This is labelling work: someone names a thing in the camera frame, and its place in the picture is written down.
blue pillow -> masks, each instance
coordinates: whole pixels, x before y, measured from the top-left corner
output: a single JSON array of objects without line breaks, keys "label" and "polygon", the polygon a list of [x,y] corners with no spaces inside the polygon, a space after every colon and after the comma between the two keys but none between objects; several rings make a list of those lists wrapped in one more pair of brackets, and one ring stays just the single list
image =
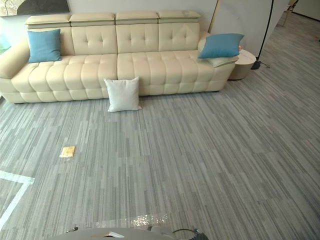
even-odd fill
[{"label": "blue pillow", "polygon": [[60,29],[28,31],[29,63],[60,61]]},{"label": "blue pillow", "polygon": [[239,43],[244,37],[238,33],[216,34],[206,37],[199,59],[227,58],[239,55]]}]

pillow on sofa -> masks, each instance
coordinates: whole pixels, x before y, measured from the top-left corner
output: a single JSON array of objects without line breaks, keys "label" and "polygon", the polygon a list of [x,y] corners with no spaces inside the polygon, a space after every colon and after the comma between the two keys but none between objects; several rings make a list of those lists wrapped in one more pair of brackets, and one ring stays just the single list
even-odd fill
[{"label": "pillow on sofa", "polygon": [[239,43],[244,37],[238,33],[216,34],[206,37],[199,59],[230,58],[239,55]]},{"label": "pillow on sofa", "polygon": [[60,61],[60,29],[28,31],[29,63]]},{"label": "pillow on sofa", "polygon": [[108,112],[139,110],[139,77],[132,80],[104,79],[109,94]]}]

painting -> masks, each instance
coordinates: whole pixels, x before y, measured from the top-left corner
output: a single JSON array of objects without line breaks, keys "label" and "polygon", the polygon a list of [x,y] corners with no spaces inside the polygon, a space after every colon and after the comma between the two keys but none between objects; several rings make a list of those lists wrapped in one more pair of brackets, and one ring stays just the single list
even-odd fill
[{"label": "painting", "polygon": [[0,17],[69,12],[67,0],[0,0]]}]

white tape line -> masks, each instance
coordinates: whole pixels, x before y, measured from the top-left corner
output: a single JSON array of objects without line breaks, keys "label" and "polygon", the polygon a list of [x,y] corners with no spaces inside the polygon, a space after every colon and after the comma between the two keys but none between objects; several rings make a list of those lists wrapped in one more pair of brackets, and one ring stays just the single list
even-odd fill
[{"label": "white tape line", "polygon": [[18,174],[13,174],[10,172],[0,171],[0,179],[8,180],[11,182],[21,183],[21,184],[33,184],[35,179],[29,176],[22,176]]},{"label": "white tape line", "polygon": [[35,179],[33,177],[17,175],[17,174],[5,172],[5,171],[0,171],[0,179],[4,179],[4,180],[8,180],[8,181],[22,184],[19,191],[14,196],[14,198],[10,202],[9,206],[6,208],[6,210],[4,211],[2,216],[0,217],[0,231],[1,231],[2,228],[4,227],[5,223],[7,222],[9,217],[11,216],[12,212],[14,211],[16,206],[18,205],[20,199],[25,194],[29,185],[32,185],[34,183]]}]

round side table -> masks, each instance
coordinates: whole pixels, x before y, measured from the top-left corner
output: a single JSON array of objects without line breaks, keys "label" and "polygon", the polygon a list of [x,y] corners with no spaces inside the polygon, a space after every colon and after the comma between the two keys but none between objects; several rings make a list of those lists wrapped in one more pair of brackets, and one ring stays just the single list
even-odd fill
[{"label": "round side table", "polygon": [[244,49],[239,51],[238,58],[229,80],[244,79],[250,73],[250,69],[256,61],[256,57]]}]

